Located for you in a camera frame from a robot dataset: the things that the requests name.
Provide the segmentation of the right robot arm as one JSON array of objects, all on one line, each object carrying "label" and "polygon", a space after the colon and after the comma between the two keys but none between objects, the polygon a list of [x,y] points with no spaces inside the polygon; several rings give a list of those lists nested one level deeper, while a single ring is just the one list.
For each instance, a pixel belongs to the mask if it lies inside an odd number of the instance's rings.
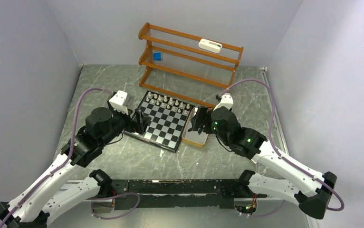
[{"label": "right robot arm", "polygon": [[244,171],[237,184],[241,196],[265,194],[297,205],[314,219],[324,218],[337,180],[335,174],[313,170],[283,153],[260,132],[242,127],[226,107],[215,110],[199,107],[191,124],[192,131],[214,134],[228,151],[260,163],[283,177],[278,180]]}]

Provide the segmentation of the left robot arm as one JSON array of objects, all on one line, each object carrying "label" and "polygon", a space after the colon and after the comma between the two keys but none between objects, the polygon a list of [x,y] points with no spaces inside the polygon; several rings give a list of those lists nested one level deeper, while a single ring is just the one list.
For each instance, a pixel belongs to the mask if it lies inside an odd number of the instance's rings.
[{"label": "left robot arm", "polygon": [[124,131],[144,133],[151,118],[140,110],[133,120],[128,112],[111,107],[94,109],[85,126],[73,133],[61,154],[25,191],[9,202],[0,202],[0,227],[45,228],[57,217],[85,200],[111,200],[118,194],[112,179],[102,170],[92,171],[75,187],[59,193],[81,168],[102,154],[115,137]]}]

